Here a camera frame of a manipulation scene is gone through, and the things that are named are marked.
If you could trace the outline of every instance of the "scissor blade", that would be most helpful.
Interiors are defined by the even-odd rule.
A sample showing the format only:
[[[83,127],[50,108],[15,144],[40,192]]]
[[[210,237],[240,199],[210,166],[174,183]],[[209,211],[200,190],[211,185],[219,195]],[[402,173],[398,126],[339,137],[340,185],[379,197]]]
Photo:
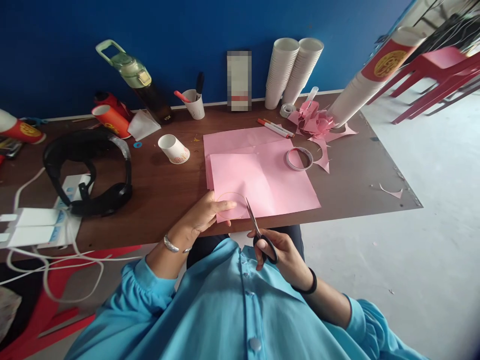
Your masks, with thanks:
[[[245,198],[246,200],[246,209],[248,210],[248,214],[250,215],[251,222],[253,223],[253,226],[255,226],[255,231],[257,234],[260,234],[259,226],[257,225],[257,220],[255,219],[254,213],[252,212],[252,207],[250,206],[249,200]]]

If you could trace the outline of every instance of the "sleeve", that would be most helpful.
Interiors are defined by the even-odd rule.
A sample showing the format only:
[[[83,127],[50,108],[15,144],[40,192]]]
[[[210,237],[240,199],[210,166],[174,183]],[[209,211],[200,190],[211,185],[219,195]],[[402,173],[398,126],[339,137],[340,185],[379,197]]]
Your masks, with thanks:
[[[390,330],[387,319],[374,304],[347,298],[351,305],[351,319],[346,332],[370,359],[427,359]]]
[[[95,320],[80,334],[65,359],[91,359],[102,349],[122,358],[163,314],[175,294],[176,279],[156,277],[145,258],[126,264],[121,284],[97,310]]]

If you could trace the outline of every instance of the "tape roll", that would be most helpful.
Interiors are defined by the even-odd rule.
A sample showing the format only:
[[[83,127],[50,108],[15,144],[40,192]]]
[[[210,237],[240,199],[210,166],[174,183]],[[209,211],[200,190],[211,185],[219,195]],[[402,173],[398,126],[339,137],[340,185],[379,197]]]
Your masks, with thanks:
[[[296,167],[295,165],[293,165],[291,162],[290,162],[290,159],[289,159],[289,156],[290,156],[290,153],[292,151],[299,151],[299,152],[302,152],[304,153],[307,157],[308,157],[308,164],[307,166],[305,167]],[[290,166],[293,170],[297,170],[297,171],[305,171],[307,169],[309,169],[313,163],[314,163],[314,156],[312,155],[312,153],[310,151],[308,151],[306,148],[304,147],[292,147],[290,150],[288,150],[288,152],[286,153],[286,163],[288,164],[288,166]]]
[[[283,104],[280,109],[280,116],[282,118],[288,119],[290,114],[296,110],[297,108],[293,104]]]

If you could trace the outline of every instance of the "white floor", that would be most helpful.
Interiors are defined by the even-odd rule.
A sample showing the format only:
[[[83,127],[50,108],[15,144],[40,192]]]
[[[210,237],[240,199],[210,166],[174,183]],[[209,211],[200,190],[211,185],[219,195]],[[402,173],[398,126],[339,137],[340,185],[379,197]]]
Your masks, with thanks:
[[[338,290],[377,304],[397,335],[425,356],[470,359],[480,338],[480,97],[390,124],[428,85],[423,80],[362,109],[424,209],[302,225],[305,257]],[[233,237],[250,242],[245,233]],[[98,291],[81,303],[85,313],[113,291],[121,266],[107,266]],[[67,296],[88,293],[97,271],[77,273]],[[63,359],[76,336],[29,359]]]

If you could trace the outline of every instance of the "blue shirt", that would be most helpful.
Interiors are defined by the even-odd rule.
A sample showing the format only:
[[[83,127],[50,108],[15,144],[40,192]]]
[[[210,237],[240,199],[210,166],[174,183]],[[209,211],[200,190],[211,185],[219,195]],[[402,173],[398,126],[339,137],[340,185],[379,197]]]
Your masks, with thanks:
[[[227,238],[175,280],[145,259],[127,264],[114,294],[66,359],[424,359],[379,309],[349,298],[345,330],[320,320],[277,268]]]

